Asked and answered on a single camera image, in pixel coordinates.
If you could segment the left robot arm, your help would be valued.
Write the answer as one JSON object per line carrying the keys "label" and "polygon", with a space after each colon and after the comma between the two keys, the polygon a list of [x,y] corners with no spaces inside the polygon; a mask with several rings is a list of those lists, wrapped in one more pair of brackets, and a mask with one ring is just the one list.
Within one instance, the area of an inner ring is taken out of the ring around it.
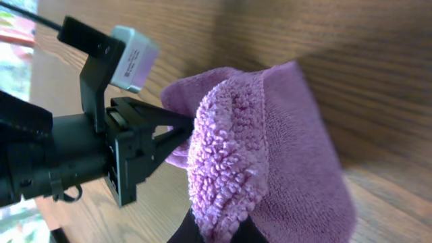
{"label": "left robot arm", "polygon": [[111,100],[102,116],[54,117],[1,93],[1,205],[50,197],[73,203],[71,187],[104,179],[119,206],[189,139],[193,120],[130,97]]}

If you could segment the pink microfiber cloth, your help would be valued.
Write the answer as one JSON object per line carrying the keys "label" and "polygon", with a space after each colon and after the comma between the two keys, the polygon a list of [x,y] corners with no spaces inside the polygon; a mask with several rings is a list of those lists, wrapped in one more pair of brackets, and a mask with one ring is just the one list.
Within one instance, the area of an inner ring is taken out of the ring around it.
{"label": "pink microfiber cloth", "polygon": [[190,208],[205,242],[230,242],[251,217],[268,242],[348,242],[356,213],[300,66],[221,67],[161,93],[194,118]]}

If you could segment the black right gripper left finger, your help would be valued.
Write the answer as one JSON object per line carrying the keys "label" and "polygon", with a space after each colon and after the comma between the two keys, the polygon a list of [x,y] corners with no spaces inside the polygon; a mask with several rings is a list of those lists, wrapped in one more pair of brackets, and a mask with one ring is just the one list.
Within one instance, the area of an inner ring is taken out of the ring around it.
{"label": "black right gripper left finger", "polygon": [[189,208],[181,225],[168,239],[167,243],[204,243],[204,239],[200,234],[199,228],[195,223],[195,217],[192,209]]}

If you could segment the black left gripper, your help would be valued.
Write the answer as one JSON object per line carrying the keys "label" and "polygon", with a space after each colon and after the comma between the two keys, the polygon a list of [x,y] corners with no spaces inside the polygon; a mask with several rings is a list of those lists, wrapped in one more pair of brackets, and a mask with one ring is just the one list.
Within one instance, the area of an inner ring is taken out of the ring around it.
{"label": "black left gripper", "polygon": [[[153,163],[187,168],[191,117],[133,98],[138,116],[156,126],[173,127],[152,138]],[[67,203],[65,190],[108,174],[114,155],[106,134],[97,134],[85,114],[53,117],[49,111],[15,97],[6,98],[6,204],[39,196]]]}

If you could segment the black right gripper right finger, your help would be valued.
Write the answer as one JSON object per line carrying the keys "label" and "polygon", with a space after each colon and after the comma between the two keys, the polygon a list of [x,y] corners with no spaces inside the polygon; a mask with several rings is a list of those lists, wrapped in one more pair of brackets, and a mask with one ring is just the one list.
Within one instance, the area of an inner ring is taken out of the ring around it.
{"label": "black right gripper right finger", "polygon": [[268,240],[258,230],[251,217],[243,221],[230,243],[268,243]]}

